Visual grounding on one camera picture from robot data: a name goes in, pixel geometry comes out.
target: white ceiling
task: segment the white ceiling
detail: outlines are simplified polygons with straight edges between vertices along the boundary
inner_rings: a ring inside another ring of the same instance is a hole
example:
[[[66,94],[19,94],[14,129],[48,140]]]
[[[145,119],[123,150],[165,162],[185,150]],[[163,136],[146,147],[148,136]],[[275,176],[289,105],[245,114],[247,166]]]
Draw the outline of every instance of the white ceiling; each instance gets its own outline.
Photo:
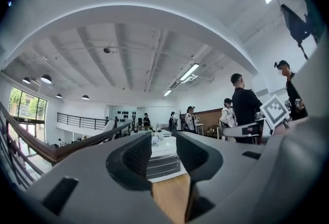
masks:
[[[285,3],[292,10],[304,8],[303,0],[272,0],[269,4],[264,0],[178,1],[208,11],[247,49],[252,49],[257,41],[284,23],[280,4]],[[107,46],[111,50],[109,54],[103,52]],[[50,74],[53,86],[58,90],[88,84],[162,93],[192,63],[200,64],[195,72],[197,75],[212,79],[214,73],[230,61],[217,48],[170,30],[144,25],[143,22],[109,22],[77,26],[40,40],[26,47],[4,72],[19,80],[25,73],[13,69],[25,65],[35,78]]]

